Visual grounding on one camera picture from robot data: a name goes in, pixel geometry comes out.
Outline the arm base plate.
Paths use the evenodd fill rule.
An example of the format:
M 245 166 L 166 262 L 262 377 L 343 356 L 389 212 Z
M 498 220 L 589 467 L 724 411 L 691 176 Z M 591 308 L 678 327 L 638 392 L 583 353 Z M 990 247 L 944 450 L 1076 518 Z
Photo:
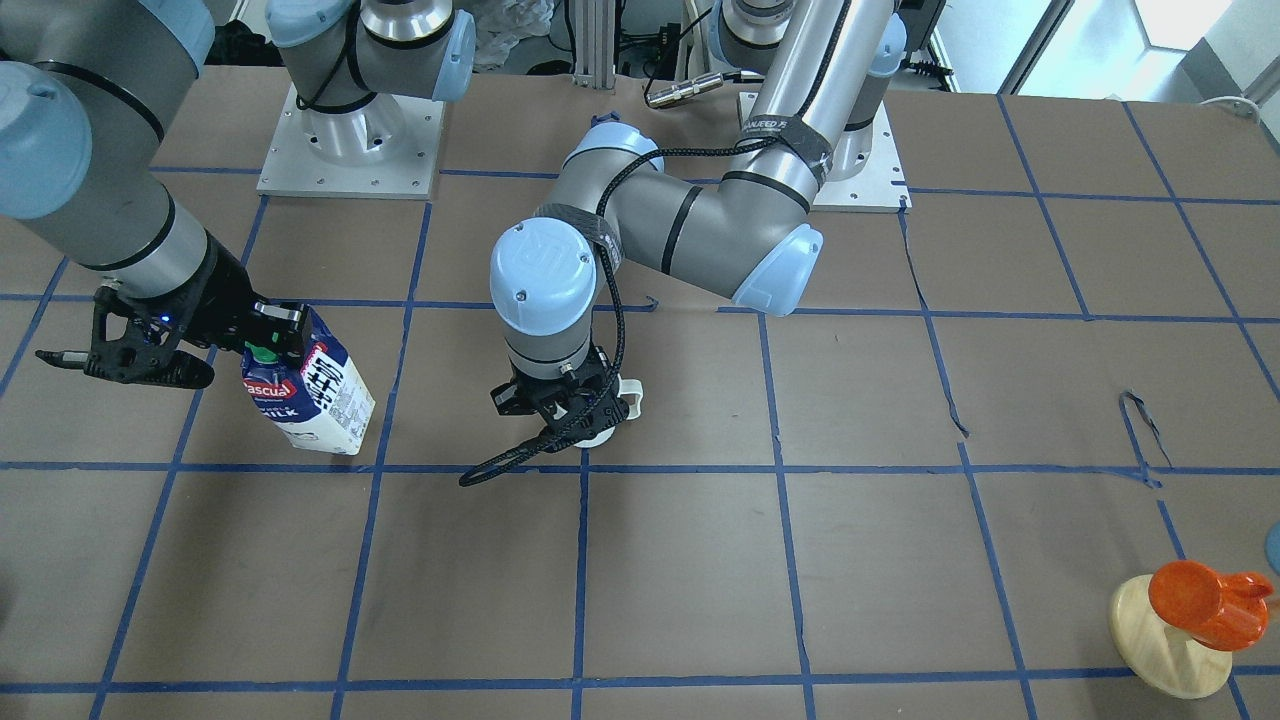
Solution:
M 257 191 L 314 199 L 428 200 L 445 102 L 379 94 L 347 114 L 301 110 L 291 90 Z
M 818 211 L 899 213 L 911 208 L 896 140 L 883 102 L 869 126 L 841 136 Z

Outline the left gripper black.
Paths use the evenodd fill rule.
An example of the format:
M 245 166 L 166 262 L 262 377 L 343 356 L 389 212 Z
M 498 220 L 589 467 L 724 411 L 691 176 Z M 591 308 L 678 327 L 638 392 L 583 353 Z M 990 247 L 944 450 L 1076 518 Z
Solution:
M 553 443 L 554 447 L 566 447 L 599 432 L 599 425 L 591 429 L 589 425 L 596 406 L 602 401 L 608 404 L 614 397 L 618 378 L 612 380 L 609 395 L 593 410 L 575 424 L 568 424 L 567 419 L 586 407 L 594 393 L 605 387 L 608 373 L 608 357 L 602 347 L 593 346 L 581 366 L 553 379 L 539 379 L 513 369 L 512 379 L 492 391 L 492 400 L 500 415 L 540 415 L 547 427 L 539 439 L 554 437 L 566 429 L 564 437 Z

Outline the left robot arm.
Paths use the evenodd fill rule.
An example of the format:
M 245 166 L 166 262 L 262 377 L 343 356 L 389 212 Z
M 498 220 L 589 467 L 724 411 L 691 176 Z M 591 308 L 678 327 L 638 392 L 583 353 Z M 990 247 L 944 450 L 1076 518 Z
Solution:
M 620 357 L 593 340 L 600 290 L 632 261 L 776 316 L 809 282 L 820 233 L 812 202 L 835 174 L 840 140 L 867 94 L 895 1 L 718 1 L 710 40 L 764 83 L 724 150 L 712 188 L 668 176 L 659 149 L 622 122 L 593 127 L 566 158 L 547 201 L 508 228 L 490 258 L 512 379 L 502 415 L 539 415 L 521 454 L 605 437 L 634 416 Z

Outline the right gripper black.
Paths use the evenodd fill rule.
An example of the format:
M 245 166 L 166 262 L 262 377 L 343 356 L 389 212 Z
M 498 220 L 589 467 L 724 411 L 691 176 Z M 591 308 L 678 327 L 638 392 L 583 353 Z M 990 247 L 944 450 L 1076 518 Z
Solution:
M 253 328 L 260 323 L 253 318 L 255 306 L 270 304 L 252 290 L 244 268 L 216 240 L 209 241 L 206 258 L 195 277 L 169 293 L 156 299 L 131 299 L 120 290 L 101 287 L 93 301 L 106 293 L 150 315 L 164 333 L 174 332 L 180 341 L 201 348 L 216 345 L 237 352 L 244 351 L 247 340 L 259 341 L 253 336 Z

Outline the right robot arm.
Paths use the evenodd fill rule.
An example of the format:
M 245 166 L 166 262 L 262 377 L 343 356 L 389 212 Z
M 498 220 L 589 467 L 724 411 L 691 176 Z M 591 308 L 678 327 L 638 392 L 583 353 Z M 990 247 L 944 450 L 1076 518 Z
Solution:
M 270 1 L 266 20 L 294 97 L 260 190 L 425 196 L 474 18 L 451 1 Z M 102 281 L 90 347 L 46 364 L 187 389 L 214 373 L 180 342 L 305 364 L 319 320 L 257 293 L 150 169 L 214 37 L 202 1 L 3 4 L 3 214 Z

